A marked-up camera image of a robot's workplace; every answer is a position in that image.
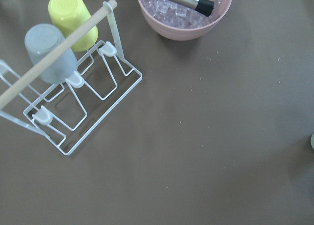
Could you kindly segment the green cup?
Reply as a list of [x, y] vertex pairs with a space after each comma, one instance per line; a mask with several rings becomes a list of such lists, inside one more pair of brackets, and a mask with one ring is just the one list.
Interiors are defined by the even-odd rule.
[[310, 143], [311, 143], [312, 149], [314, 150], [314, 133], [311, 135]]

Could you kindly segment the pink bowl with ice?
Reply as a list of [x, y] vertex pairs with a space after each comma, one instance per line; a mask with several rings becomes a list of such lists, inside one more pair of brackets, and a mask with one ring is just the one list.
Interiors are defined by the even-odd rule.
[[214, 9], [205, 16], [169, 0], [138, 0], [145, 20], [159, 35], [187, 41], [201, 37], [214, 28], [230, 8], [232, 0], [211, 0]]

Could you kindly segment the steel muddler black tip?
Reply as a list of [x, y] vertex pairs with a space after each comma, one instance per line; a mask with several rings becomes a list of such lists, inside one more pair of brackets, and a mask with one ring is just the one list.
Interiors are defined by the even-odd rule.
[[209, 17], [214, 10], [214, 2], [211, 0], [170, 0], [182, 6], [188, 7]]

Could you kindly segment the yellow upturned cup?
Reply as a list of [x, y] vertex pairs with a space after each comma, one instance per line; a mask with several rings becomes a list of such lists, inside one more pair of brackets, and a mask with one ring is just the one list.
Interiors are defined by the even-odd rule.
[[[53, 25], [59, 28], [64, 37], [68, 37], [91, 17], [83, 0], [50, 0], [48, 13]], [[98, 28], [94, 26], [71, 49], [74, 52], [90, 49], [97, 42], [98, 35]]]

